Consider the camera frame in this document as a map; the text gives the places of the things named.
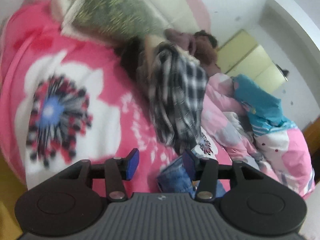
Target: plaid shirt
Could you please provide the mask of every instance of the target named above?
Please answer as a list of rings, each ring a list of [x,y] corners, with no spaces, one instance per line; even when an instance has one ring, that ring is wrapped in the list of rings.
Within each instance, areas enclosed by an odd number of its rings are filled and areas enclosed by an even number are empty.
[[[149,87],[150,115],[158,140],[193,148],[201,138],[201,112],[208,77],[196,60],[160,44]]]

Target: yellow cabinet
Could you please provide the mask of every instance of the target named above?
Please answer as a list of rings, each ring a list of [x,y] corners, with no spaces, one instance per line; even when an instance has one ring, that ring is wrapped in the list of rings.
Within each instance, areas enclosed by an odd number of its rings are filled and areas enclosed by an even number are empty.
[[[218,52],[218,66],[223,73],[245,58],[258,45],[256,40],[246,31],[239,31]]]
[[[283,76],[281,71],[276,67],[275,64],[271,64],[265,71],[257,76],[254,81],[267,93],[271,94],[277,88],[279,88],[286,78]]]
[[[272,60],[265,52],[263,47],[259,45],[227,74],[230,77],[244,74],[254,80],[271,64],[273,64]]]

